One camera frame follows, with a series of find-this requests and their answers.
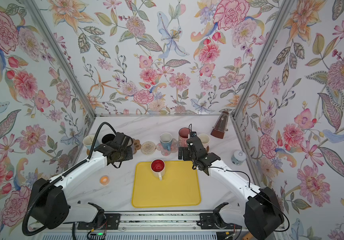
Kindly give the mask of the cream mug pink handle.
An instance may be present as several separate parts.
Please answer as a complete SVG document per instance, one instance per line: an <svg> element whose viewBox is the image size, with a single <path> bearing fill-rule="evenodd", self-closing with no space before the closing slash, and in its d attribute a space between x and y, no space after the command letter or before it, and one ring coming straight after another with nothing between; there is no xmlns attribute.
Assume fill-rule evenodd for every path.
<svg viewBox="0 0 344 240"><path fill-rule="evenodd" d="M207 134L199 134L198 137L201 140L203 147L207 148L210 143L210 137Z"/></svg>

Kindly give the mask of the white mug blue handle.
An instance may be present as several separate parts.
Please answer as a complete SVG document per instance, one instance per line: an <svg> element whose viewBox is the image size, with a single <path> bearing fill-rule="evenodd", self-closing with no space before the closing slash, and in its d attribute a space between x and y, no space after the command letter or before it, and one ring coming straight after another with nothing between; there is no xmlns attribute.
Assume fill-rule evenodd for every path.
<svg viewBox="0 0 344 240"><path fill-rule="evenodd" d="M160 143L164 150L171 151L173 137L170 133L163 133L160 135Z"/></svg>

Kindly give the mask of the red interior white mug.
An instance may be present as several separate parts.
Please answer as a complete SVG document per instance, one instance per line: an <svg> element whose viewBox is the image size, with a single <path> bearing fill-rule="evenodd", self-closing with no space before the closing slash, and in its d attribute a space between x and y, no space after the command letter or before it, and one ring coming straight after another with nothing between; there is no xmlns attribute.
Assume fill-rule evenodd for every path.
<svg viewBox="0 0 344 240"><path fill-rule="evenodd" d="M151 171L155 178L160 181L163 180L163 177L166 173L166 163L163 160L157 159L151 162Z"/></svg>

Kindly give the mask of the pink flower coaster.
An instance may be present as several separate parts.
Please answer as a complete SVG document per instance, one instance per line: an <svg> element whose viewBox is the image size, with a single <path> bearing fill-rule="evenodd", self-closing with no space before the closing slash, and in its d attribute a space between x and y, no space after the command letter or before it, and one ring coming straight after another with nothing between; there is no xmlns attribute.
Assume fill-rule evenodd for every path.
<svg viewBox="0 0 344 240"><path fill-rule="evenodd" d="M162 153L163 156L169 156L171 153L178 152L178 142L172 139L169 143L160 142L157 144L156 149Z"/></svg>

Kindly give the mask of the white embroidered round coaster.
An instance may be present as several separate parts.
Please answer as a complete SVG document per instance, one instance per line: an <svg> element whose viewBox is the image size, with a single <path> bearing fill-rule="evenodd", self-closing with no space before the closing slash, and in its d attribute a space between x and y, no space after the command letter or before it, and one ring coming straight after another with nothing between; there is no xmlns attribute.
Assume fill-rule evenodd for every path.
<svg viewBox="0 0 344 240"><path fill-rule="evenodd" d="M155 152L155 150L156 150L156 145L153 142L148 141L142 144L141 152L144 155L152 155Z"/></svg>

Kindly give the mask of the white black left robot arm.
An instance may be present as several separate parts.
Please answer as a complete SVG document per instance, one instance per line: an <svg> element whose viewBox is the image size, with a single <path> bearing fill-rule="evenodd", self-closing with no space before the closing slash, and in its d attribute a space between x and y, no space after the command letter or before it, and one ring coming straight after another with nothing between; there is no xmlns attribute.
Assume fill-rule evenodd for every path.
<svg viewBox="0 0 344 240"><path fill-rule="evenodd" d="M96 145L103 126L111 128L114 139ZM103 122L97 129L89 155L63 173L34 182L27 211L22 220L22 233L34 236L45 229L55 229L61 224L86 223L94 229L107 224L105 210L92 202L71 203L71 197L86 179L107 166L119 169L124 161L133 159L133 138L116 132L113 126Z"/></svg>

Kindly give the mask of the black mug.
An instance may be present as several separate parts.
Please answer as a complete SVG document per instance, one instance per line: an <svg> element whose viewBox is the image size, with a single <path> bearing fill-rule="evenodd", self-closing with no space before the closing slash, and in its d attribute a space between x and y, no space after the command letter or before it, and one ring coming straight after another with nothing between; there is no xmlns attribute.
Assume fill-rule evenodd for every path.
<svg viewBox="0 0 344 240"><path fill-rule="evenodd" d="M115 139L115 134L107 134L102 137L102 143L107 144L110 141L113 141Z"/></svg>

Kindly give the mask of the cork paw print coaster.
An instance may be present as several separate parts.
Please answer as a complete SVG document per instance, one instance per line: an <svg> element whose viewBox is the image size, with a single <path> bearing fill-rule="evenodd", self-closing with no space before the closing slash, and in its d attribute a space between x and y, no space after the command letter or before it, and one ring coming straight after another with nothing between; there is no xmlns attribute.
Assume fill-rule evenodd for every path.
<svg viewBox="0 0 344 240"><path fill-rule="evenodd" d="M133 139L133 141L134 142L133 142L133 145L132 145L132 150L133 150L133 154L135 155L136 152L141 149L142 145L140 143L140 140Z"/></svg>

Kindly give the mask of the white mug light-blue handle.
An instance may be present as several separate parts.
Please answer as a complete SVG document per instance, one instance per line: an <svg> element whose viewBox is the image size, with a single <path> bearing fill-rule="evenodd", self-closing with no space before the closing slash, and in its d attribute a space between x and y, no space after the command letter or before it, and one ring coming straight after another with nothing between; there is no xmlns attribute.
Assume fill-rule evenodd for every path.
<svg viewBox="0 0 344 240"><path fill-rule="evenodd" d="M88 135L83 139L83 145L88 149L91 150L92 144L94 142L95 135Z"/></svg>

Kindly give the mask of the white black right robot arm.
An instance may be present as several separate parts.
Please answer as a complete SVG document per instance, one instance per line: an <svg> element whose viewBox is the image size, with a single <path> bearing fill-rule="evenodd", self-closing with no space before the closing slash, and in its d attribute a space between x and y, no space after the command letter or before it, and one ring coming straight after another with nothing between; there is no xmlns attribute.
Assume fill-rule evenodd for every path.
<svg viewBox="0 0 344 240"><path fill-rule="evenodd" d="M271 188L252 184L251 179L240 176L241 171L231 170L218 155L208 153L196 132L189 132L186 144L179 148L178 158L191 161L193 170L216 179L236 196L236 202L222 203L214 209L220 223L245 227L256 239L265 240L289 220Z"/></svg>

